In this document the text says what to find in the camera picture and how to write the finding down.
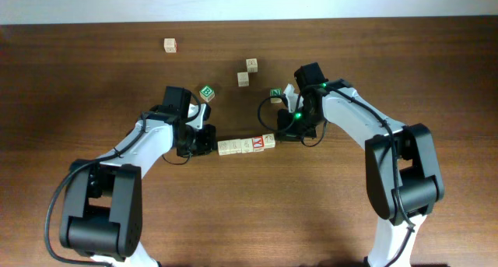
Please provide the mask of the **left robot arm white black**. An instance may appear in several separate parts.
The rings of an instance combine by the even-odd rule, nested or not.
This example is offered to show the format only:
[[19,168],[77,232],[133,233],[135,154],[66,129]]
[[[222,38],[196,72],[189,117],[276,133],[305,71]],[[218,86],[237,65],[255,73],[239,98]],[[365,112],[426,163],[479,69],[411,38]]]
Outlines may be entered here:
[[79,265],[158,266],[140,241],[142,179],[170,150],[190,160],[216,149],[211,113],[191,91],[168,86],[161,104],[140,114],[112,150],[75,160],[54,193],[64,197],[59,241]]

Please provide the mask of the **blue bird picture block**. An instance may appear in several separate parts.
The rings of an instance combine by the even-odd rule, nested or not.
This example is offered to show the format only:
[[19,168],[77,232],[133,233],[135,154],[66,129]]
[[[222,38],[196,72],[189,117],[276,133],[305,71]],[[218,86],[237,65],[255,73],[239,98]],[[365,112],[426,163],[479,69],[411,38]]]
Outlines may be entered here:
[[266,149],[275,148],[275,136],[272,133],[264,134],[262,138]]

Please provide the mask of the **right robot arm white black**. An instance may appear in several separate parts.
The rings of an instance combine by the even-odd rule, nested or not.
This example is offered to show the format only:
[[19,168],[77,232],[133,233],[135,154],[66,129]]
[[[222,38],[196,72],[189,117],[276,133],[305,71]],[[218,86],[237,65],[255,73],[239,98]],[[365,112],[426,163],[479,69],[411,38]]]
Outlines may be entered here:
[[367,103],[344,79],[330,81],[318,63],[303,65],[283,92],[275,137],[303,142],[318,125],[337,125],[363,149],[366,193],[378,216],[368,266],[408,266],[420,226],[445,188],[430,130],[406,125]]

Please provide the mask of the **green N wooden block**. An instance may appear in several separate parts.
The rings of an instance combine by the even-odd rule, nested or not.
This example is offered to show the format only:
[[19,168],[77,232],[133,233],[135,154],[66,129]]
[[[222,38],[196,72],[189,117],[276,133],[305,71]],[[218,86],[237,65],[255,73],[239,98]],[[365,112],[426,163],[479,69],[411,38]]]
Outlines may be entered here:
[[270,102],[272,104],[282,103],[282,90],[280,88],[271,88],[270,89]]

